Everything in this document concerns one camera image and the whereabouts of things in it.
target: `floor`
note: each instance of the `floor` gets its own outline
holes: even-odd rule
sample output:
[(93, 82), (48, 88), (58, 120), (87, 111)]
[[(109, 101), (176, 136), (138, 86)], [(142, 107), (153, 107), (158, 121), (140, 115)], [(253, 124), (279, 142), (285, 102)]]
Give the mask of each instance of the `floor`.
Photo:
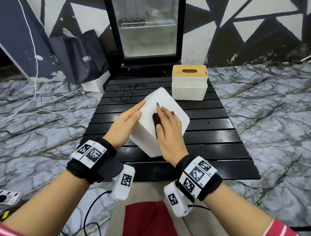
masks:
[[(311, 65), (284, 70), (247, 65), (209, 69), (208, 74), (262, 176), (261, 180), (226, 183), (288, 226), (310, 226)], [(21, 77), (1, 81), (0, 120), (31, 100), (34, 93), (34, 85)], [(40, 84), (38, 93), (55, 85)], [(74, 89), (74, 85), (64, 84), (43, 101)], [(82, 103), (64, 114), (34, 114), (0, 125), (0, 189), (23, 192), (24, 198), (29, 199), (60, 174), (101, 96), (87, 92)], [(79, 92), (51, 105), (41, 105), (36, 99), (24, 112), (40, 107), (59, 112), (80, 99)], [(81, 227), (90, 204), (105, 187), (109, 186), (106, 183), (91, 186), (64, 232), (73, 234)], [(93, 206), (87, 222), (100, 222), (104, 234), (108, 225), (104, 220), (111, 215), (114, 204), (113, 199), (103, 196)]]

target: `dark hole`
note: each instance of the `dark hole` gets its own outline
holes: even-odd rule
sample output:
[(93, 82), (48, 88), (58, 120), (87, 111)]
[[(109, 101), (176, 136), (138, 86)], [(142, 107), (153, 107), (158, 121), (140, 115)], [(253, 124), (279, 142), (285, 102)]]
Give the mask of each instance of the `dark hole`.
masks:
[(183, 69), (182, 72), (184, 72), (184, 73), (196, 73), (197, 70), (195, 70), (195, 69)]

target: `shopping bag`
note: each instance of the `shopping bag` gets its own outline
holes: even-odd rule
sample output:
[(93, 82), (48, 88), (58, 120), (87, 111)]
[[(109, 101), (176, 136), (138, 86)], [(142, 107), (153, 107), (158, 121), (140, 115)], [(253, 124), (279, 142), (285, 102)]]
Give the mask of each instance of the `shopping bag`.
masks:
[(92, 81), (109, 69), (106, 54), (95, 30), (77, 37), (51, 37), (49, 42), (69, 83), (78, 85)]

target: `person's right hand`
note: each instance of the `person's right hand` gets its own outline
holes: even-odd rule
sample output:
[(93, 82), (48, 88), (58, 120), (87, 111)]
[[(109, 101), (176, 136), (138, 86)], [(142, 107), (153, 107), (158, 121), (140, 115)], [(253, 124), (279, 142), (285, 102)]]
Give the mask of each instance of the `person's right hand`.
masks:
[(157, 106), (156, 111), (161, 119), (161, 123), (156, 126), (156, 133), (163, 158), (174, 167), (186, 155), (183, 136), (181, 134), (181, 122), (178, 117), (172, 114), (165, 107)]

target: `forearm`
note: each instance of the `forearm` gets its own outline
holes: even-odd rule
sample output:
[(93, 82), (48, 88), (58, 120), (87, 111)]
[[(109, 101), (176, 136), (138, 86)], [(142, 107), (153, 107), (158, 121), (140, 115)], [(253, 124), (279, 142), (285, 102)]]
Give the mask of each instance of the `forearm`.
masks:
[(223, 183), (207, 195), (204, 203), (229, 236), (262, 236), (273, 221)]
[(57, 236), (89, 187), (86, 179), (64, 171), (4, 225), (25, 236)]

